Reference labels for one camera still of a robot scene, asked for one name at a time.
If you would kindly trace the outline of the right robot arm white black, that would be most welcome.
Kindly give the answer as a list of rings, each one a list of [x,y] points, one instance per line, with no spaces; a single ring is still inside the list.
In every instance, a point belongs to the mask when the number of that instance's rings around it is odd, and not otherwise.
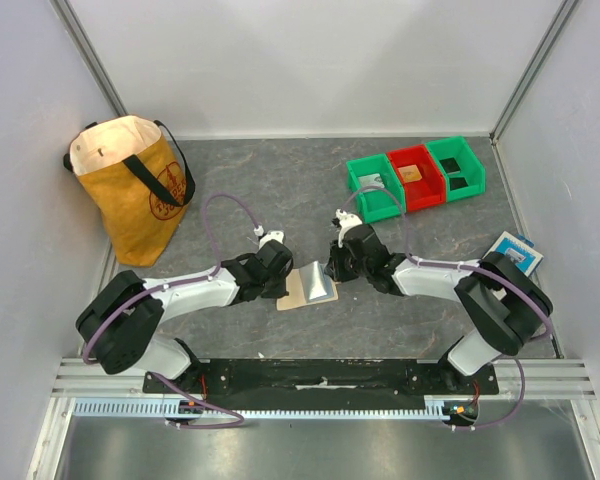
[[[426,260],[390,252],[355,215],[333,223],[338,238],[330,244],[326,273],[335,282],[364,278],[382,294],[428,296],[464,307],[473,330],[443,356],[437,377],[445,391],[463,392],[484,365],[516,356],[540,328],[551,333],[551,300],[504,254],[458,263]]]

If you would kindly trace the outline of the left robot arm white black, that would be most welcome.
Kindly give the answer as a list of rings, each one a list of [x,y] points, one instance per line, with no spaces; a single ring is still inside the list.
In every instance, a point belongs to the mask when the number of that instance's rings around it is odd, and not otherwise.
[[[123,271],[76,320],[84,353],[108,375],[139,368],[162,375],[178,392],[190,392],[199,384],[198,360],[184,341],[159,334],[159,326],[204,309],[283,298],[292,268],[284,233],[270,231],[257,252],[225,260],[219,268],[164,279]]]

